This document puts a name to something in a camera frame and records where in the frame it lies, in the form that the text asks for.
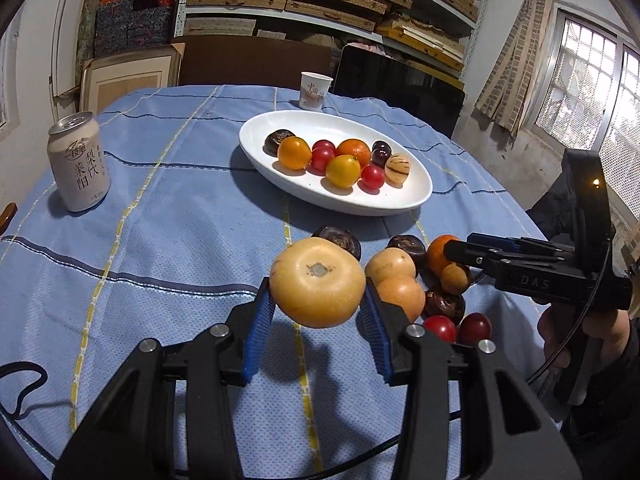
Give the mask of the person's right hand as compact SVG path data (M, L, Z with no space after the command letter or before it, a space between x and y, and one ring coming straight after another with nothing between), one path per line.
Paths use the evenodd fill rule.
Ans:
M549 359L559 348L572 324L566 326L561 320L563 307L552 304L544 311L538 322L538 333L544 340L544 357ZM624 352L630 334L630 319L623 310L604 313L593 312L582 321L582 331L591 338L601 339L602 348L597 370L616 361Z

